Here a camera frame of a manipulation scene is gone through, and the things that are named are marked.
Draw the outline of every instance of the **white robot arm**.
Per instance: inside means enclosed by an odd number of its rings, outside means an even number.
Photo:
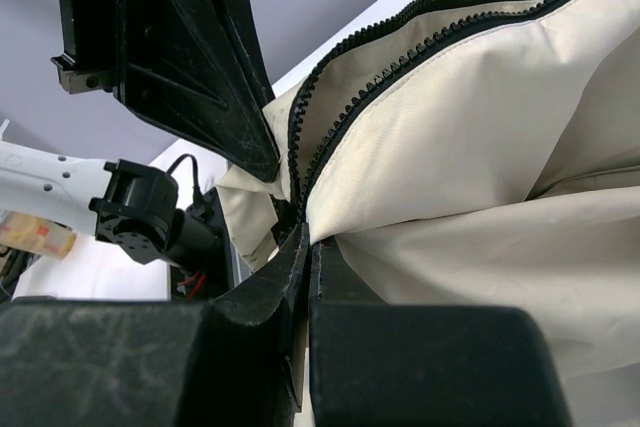
[[[120,245],[142,264],[162,259],[198,270],[222,246],[207,219],[176,208],[171,174],[146,165],[76,159],[0,140],[0,192],[0,209]]]
[[[0,141],[0,209],[36,215],[96,235],[98,214],[112,173],[105,160],[76,159]]]

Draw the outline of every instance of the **beige fabric bag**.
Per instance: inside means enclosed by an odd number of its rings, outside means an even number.
[[[389,302],[521,307],[565,377],[640,361],[640,0],[421,1],[373,30],[265,108],[276,182],[218,183],[247,263],[271,196],[302,197]]]

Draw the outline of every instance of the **white surface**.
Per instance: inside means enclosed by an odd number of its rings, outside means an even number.
[[[107,190],[111,172],[104,165],[104,160],[59,156],[0,141],[0,208],[92,234],[97,214],[87,206]]]
[[[183,153],[198,159],[199,181],[203,190],[226,171],[226,161],[201,147],[178,140],[151,165],[166,169]],[[191,162],[185,161],[174,172],[179,185],[178,207],[192,201]],[[76,245],[63,261],[41,258],[25,272],[15,296],[51,295],[60,299],[167,300],[169,271],[164,262],[140,265],[112,244],[79,235]]]

